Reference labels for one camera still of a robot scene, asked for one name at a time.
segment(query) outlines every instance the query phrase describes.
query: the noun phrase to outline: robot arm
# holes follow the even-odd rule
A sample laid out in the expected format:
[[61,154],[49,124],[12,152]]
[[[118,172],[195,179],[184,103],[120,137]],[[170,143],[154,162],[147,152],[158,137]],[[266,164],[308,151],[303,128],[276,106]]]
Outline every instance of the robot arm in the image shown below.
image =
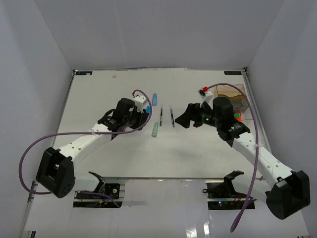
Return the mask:
[[[280,219],[285,219],[295,212],[310,204],[309,178],[303,172],[295,172],[281,163],[264,147],[255,143],[250,130],[234,118],[233,106],[225,97],[213,100],[213,109],[209,106],[211,92],[207,88],[199,91],[204,100],[201,104],[189,104],[185,113],[175,122],[189,128],[207,124],[216,127],[218,135],[229,146],[240,152],[254,165],[256,147],[259,147],[258,171],[264,176],[265,181],[255,180],[251,196],[267,204],[270,211]],[[217,192],[236,195],[237,192],[246,194],[251,177],[243,176],[243,172],[234,171],[224,177],[223,184],[216,187]]]
[[83,135],[58,149],[48,148],[43,153],[36,180],[58,198],[65,197],[72,190],[102,192],[105,181],[100,175],[94,172],[79,173],[75,168],[98,147],[117,137],[112,132],[141,126],[149,116],[143,109],[145,104],[146,98],[143,96],[132,100],[122,98],[116,109],[108,111],[89,130],[91,134]]

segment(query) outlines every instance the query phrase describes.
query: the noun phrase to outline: white wall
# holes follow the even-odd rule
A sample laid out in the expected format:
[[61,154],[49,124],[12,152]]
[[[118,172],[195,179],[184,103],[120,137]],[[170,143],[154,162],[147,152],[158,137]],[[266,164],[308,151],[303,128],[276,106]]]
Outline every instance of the white wall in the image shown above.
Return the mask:
[[248,66],[284,0],[35,0],[72,69]]
[[250,65],[252,90],[276,157],[310,176],[303,216],[317,237],[317,2],[287,0]]
[[[32,0],[0,0],[0,237],[18,237],[28,192],[18,163],[36,138],[54,132],[71,70]],[[47,140],[23,169],[32,179]]]

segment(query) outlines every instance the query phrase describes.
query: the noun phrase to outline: black pen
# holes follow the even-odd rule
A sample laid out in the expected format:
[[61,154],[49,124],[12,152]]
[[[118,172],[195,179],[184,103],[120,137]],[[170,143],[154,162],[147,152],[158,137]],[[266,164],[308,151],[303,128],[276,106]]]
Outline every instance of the black pen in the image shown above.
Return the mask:
[[175,127],[172,106],[169,106],[169,110],[170,110],[170,116],[172,118],[172,125],[173,125],[173,127]]
[[159,125],[162,126],[163,119],[163,105],[160,106],[160,117],[159,117]]

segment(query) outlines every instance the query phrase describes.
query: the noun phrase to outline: blue marker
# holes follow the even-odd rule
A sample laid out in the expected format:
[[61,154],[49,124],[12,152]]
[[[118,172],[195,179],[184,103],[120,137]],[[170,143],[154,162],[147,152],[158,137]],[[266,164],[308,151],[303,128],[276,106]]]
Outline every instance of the blue marker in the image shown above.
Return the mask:
[[152,106],[156,106],[156,105],[157,105],[157,94],[154,93],[152,98]]

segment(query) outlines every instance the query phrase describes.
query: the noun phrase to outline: marker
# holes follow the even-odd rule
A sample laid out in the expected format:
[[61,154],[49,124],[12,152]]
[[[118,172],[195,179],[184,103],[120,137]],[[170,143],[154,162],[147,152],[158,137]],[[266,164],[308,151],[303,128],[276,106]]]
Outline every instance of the marker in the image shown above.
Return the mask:
[[172,125],[173,125],[173,127],[175,127],[172,106],[169,106],[169,110],[170,110],[170,116],[171,116],[171,118],[172,118]]
[[159,125],[162,126],[163,119],[163,105],[160,106],[160,117],[159,117]]
[[152,97],[152,106],[156,106],[156,105],[157,105],[157,94],[154,93]]
[[159,128],[159,123],[155,122],[153,126],[153,131],[152,131],[152,137],[157,137],[158,135],[158,128]]

